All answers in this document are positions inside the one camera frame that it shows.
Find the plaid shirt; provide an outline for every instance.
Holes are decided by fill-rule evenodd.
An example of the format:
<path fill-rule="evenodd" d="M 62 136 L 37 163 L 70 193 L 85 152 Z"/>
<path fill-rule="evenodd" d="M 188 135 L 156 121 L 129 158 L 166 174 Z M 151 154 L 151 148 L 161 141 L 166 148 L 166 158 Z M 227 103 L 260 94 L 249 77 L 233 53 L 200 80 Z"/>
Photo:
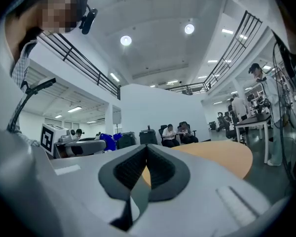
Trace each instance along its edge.
<path fill-rule="evenodd" d="M 12 12 L 18 5 L 20 5 L 24 0 L 15 0 L 10 7 L 7 9 L 6 13 L 4 16 L 6 16 L 7 14 L 9 14 L 10 12 Z M 14 80 L 14 82 L 18 85 L 18 87 L 21 88 L 22 82 L 25 80 L 27 71 L 28 71 L 28 66 L 29 66 L 29 55 L 30 52 L 32 51 L 32 49 L 35 47 L 35 45 L 37 44 L 37 40 L 34 39 L 32 41 L 30 41 L 29 43 L 25 44 L 22 51 L 21 51 L 21 55 L 19 60 L 16 62 L 13 71 L 12 71 L 12 79 Z M 22 101 L 19 103 L 19 105 L 17 106 L 14 115 L 17 112 L 17 109 L 20 107 Z M 10 120 L 9 126 L 8 128 L 11 126 L 13 117 Z M 32 145 L 32 146 L 36 146 L 39 147 L 39 142 L 36 140 L 30 140 L 28 137 L 26 137 L 24 134 L 22 134 L 21 130 L 20 130 L 20 123 L 19 123 L 19 119 L 15 125 L 14 131 L 13 133 L 15 133 L 16 135 L 20 136 L 22 139 L 24 139 L 28 144 Z"/>

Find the shoe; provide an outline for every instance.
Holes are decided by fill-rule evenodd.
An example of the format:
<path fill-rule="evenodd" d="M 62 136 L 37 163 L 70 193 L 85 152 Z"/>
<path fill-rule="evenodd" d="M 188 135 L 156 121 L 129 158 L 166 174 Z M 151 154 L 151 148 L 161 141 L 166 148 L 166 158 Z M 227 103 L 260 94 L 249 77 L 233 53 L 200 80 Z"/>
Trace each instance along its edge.
<path fill-rule="evenodd" d="M 275 165 L 275 164 L 273 164 L 273 163 L 271 162 L 271 159 L 270 159 L 270 160 L 267 161 L 267 165 L 272 166 L 272 167 L 279 167 L 279 166 L 281 166 L 281 163 L 278 164 L 278 165 Z"/>

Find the table leg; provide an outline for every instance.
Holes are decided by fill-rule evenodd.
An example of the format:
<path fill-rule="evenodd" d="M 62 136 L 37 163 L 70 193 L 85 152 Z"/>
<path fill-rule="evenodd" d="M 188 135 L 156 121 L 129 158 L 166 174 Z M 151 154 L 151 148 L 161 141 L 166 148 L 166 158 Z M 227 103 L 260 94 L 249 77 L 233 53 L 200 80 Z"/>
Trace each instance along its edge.
<path fill-rule="evenodd" d="M 263 125 L 259 125 L 260 140 L 262 139 L 262 127 L 263 127 Z"/>
<path fill-rule="evenodd" d="M 237 132 L 237 140 L 238 142 L 240 142 L 240 131 L 239 131 L 239 127 L 236 126 L 236 132 Z"/>
<path fill-rule="evenodd" d="M 264 163 L 267 163 L 268 160 L 268 130 L 267 122 L 264 122 L 264 137 L 265 137 L 265 154 L 264 154 Z"/>

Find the round ceiling light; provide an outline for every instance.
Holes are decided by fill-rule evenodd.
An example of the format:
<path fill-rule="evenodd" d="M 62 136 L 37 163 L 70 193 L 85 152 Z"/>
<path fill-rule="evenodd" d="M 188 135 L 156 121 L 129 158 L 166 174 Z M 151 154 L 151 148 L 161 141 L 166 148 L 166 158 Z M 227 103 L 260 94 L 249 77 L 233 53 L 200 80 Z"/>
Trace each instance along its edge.
<path fill-rule="evenodd" d="M 122 45 L 130 45 L 132 43 L 132 39 L 129 36 L 123 36 L 120 39 L 120 42 L 122 43 Z"/>
<path fill-rule="evenodd" d="M 186 34 L 192 34 L 194 32 L 194 26 L 192 24 L 188 24 L 185 27 L 185 33 Z"/>

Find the seated person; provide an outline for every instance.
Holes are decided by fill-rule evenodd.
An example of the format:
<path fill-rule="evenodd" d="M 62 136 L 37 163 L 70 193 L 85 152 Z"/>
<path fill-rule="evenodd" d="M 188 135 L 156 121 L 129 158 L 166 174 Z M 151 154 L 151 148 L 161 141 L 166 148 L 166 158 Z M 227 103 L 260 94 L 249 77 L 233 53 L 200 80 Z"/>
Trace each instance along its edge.
<path fill-rule="evenodd" d="M 183 122 L 181 127 L 178 128 L 178 134 L 183 134 L 182 142 L 184 144 L 198 142 L 198 138 L 192 135 L 192 131 L 189 129 L 186 122 Z"/>
<path fill-rule="evenodd" d="M 163 145 L 168 148 L 179 146 L 180 144 L 176 140 L 176 134 L 177 133 L 173 130 L 173 126 L 169 124 L 162 133 Z"/>
<path fill-rule="evenodd" d="M 81 129 L 77 129 L 77 131 L 75 132 L 75 134 L 78 136 L 78 139 L 81 138 L 82 135 L 82 130 Z"/>

